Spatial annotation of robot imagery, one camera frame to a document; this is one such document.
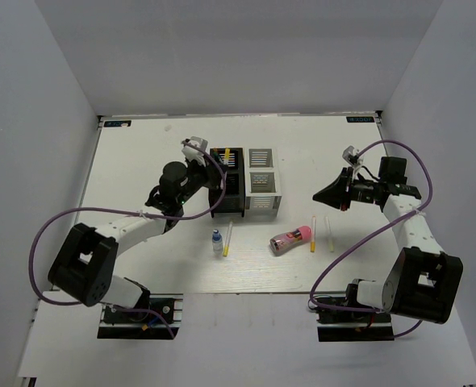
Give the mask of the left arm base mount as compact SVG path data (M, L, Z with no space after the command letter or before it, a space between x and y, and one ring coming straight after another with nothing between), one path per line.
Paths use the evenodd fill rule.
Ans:
M104 306L98 339L173 340L182 324L183 294L152 294L150 312L122 312Z

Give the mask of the red capped white pen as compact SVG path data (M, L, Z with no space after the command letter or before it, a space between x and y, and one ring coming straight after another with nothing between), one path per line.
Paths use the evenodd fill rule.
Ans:
M219 160L220 159L220 155L219 155L219 152L216 148L212 149L211 150L211 156L215 159L215 160Z

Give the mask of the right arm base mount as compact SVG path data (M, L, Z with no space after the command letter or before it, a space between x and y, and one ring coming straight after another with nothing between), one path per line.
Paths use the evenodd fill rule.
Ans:
M321 294L315 300L326 306L345 306L365 309L357 302L359 280L347 285L343 293ZM392 341L394 332L391 316L385 313L331 310L307 303L310 312L316 313L317 333L320 342L376 342Z

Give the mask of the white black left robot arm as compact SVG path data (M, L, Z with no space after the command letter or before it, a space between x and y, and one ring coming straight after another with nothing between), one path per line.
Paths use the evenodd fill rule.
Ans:
M194 194L202 187L220 188L222 167L213 158L168 163L145 203L158 209L159 214L126 216L99 227L84 223L73 226L48 272L48 280L85 306L104 303L123 307L132 321L143 321L150 312L146 298L149 291L114 274L117 258L137 244L172 230L185 218L183 205Z

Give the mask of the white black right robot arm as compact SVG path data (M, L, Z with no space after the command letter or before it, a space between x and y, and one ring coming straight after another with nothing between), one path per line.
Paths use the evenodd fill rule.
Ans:
M384 156L374 180L344 168L313 196L314 201L342 211L352 202L379 206L394 233L399 255L387 278L356 279L348 285L345 300L329 306L356 322L379 311L443 324L453 308L463 264L433 237L420 209L421 194L407 184L406 166L404 158Z

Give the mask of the pale yellow capped white marker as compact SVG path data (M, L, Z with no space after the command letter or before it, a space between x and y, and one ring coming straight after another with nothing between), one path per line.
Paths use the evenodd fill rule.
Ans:
M333 239L330 219L329 219L328 216L324 217L324 224L325 224L326 240L327 240L327 243L328 243L328 249L329 249L330 252L334 252L335 251L334 239Z

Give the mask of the small blue capped bottle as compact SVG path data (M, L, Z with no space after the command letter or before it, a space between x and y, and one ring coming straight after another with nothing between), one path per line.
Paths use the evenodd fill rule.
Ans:
M213 230L211 235L211 243L213 252L217 256L221 256L223 254L223 237L218 230Z

